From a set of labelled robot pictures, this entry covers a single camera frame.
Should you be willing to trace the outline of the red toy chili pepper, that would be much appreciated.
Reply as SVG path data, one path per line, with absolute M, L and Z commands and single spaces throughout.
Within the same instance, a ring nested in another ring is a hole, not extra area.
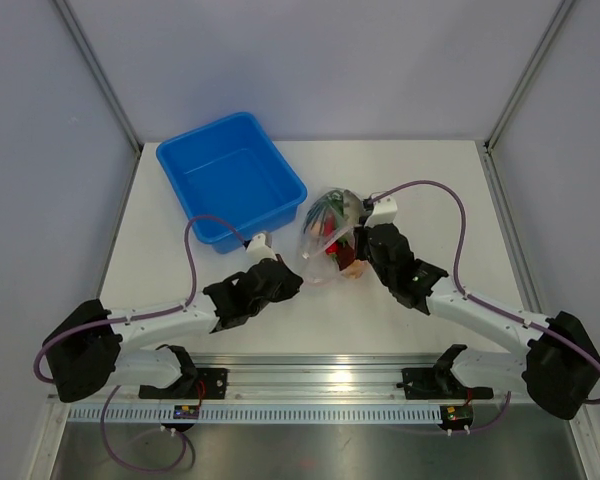
M 323 236 L 328 243 L 327 247 L 325 248 L 325 253 L 327 255 L 336 256 L 336 245 L 347 244 L 346 237 L 341 230 L 342 228 L 340 227 L 338 218 L 335 215 L 329 214 L 325 219 L 323 227 Z

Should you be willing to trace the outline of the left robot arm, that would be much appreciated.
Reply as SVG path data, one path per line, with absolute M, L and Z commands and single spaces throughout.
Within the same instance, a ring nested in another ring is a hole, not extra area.
M 108 386 L 137 386 L 145 399 L 189 398 L 199 374 L 186 349 L 172 340 L 242 326 L 267 305 L 293 298 L 302 283 L 276 258 L 205 287 L 190 305 L 171 307 L 165 315 L 114 312 L 88 300 L 44 340 L 39 357 L 64 403 Z

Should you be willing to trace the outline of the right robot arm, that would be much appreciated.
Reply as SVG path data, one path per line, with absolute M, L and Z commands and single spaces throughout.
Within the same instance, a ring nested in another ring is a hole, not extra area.
M 456 323 L 501 347 L 483 352 L 447 348 L 427 368 L 406 368 L 408 399 L 491 399 L 495 391 L 525 393 L 547 413 L 573 419 L 600 379 L 600 355 L 580 320 L 495 306 L 461 293 L 449 274 L 415 257 L 395 225 L 358 227 L 356 255 L 403 307 Z

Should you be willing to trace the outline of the clear zip top bag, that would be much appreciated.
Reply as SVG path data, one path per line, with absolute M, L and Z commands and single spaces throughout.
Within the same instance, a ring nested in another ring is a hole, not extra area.
M 331 188 L 309 207 L 298 250 L 300 275 L 306 283 L 325 286 L 340 279 L 359 279 L 368 263 L 356 258 L 355 228 L 362 200 L 351 190 Z

